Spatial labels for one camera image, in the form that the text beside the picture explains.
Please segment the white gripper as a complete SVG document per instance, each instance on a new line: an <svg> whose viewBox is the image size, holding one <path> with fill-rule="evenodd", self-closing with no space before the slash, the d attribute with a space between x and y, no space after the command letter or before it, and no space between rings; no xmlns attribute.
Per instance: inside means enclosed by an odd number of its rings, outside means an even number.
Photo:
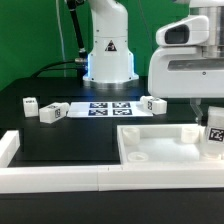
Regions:
<svg viewBox="0 0 224 224"><path fill-rule="evenodd" d="M151 57L148 91L159 98L191 98L200 124L200 98L224 98L224 59L203 58L200 47L159 47Z"/></svg>

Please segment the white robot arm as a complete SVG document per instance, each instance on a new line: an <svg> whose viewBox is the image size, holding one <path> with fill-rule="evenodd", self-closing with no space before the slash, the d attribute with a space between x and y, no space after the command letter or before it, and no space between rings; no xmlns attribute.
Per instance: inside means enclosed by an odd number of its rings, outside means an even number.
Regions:
<svg viewBox="0 0 224 224"><path fill-rule="evenodd" d="M93 49L84 84L122 88L139 79L128 48L128 13L115 0L87 0ZM224 98L224 0L173 0L189 15L156 32L149 63L148 91L159 98L188 98L198 119L203 98Z"/></svg>

